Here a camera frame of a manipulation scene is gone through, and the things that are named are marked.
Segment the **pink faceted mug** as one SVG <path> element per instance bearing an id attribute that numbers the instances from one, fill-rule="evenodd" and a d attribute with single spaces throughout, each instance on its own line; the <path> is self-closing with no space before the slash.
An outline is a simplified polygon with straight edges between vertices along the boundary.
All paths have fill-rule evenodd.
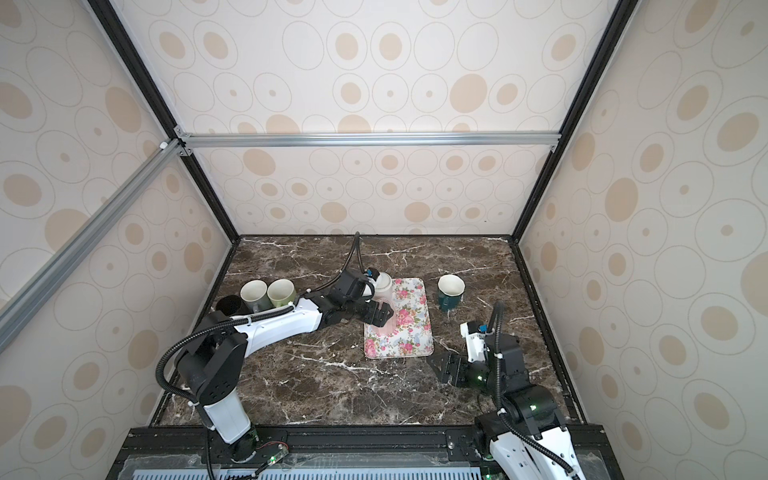
<path id="1" fill-rule="evenodd" d="M 382 305 L 388 305 L 392 310 L 394 310 L 394 286 L 390 291 L 375 293 L 373 299 Z M 394 317 L 391 317 L 383 327 L 377 327 L 375 331 L 380 336 L 391 335 L 394 332 L 395 323 L 396 321 L 394 320 Z"/>

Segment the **light green mug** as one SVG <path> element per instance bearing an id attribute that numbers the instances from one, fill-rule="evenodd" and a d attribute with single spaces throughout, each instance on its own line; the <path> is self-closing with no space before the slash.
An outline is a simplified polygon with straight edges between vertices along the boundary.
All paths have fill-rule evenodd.
<path id="1" fill-rule="evenodd" d="M 278 279 L 267 287 L 267 297 L 275 308 L 294 304 L 297 291 L 294 283 L 289 279 Z"/>

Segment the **dark teal mug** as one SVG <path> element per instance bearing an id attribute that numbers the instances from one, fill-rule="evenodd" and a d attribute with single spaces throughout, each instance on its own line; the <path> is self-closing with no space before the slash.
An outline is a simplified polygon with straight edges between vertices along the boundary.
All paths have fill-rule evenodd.
<path id="1" fill-rule="evenodd" d="M 438 280 L 438 307 L 442 312 L 455 309 L 463 299 L 465 282 L 457 275 L 442 275 Z"/>

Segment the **grey mug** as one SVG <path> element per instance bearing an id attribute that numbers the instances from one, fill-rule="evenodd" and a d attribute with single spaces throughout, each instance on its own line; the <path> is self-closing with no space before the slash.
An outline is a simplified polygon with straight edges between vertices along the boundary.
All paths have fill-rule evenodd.
<path id="1" fill-rule="evenodd" d="M 273 308 L 268 296 L 268 285 L 262 280 L 251 280 L 240 289 L 240 297 L 253 312 L 263 312 Z"/>

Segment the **black mug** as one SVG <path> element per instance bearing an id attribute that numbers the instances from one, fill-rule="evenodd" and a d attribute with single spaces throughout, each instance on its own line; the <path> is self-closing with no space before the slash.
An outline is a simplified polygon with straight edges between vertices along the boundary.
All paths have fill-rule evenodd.
<path id="1" fill-rule="evenodd" d="M 251 313 L 248 304 L 239 295 L 228 295 L 218 300 L 215 309 L 227 317 Z"/>

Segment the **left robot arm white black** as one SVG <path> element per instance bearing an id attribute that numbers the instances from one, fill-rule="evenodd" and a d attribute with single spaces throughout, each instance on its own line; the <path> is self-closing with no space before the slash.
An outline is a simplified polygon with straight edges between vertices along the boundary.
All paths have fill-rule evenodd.
<path id="1" fill-rule="evenodd" d="M 390 283 L 387 274 L 373 268 L 345 269 L 325 288 L 308 290 L 286 306 L 230 317 L 215 311 L 160 357 L 156 382 L 191 402 L 206 428 L 225 444 L 237 445 L 252 431 L 237 393 L 245 359 L 266 346 L 343 320 L 385 326 L 394 310 L 374 296 Z"/>

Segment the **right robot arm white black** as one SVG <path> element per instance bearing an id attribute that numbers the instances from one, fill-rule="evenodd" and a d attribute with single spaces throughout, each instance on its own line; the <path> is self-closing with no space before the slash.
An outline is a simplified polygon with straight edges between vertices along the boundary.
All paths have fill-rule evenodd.
<path id="1" fill-rule="evenodd" d="M 553 394 L 532 383 L 519 339 L 476 331 L 464 336 L 465 357 L 455 352 L 427 359 L 441 383 L 474 389 L 494 409 L 474 420 L 468 445 L 509 479 L 579 479 L 582 468 L 565 416 Z"/>

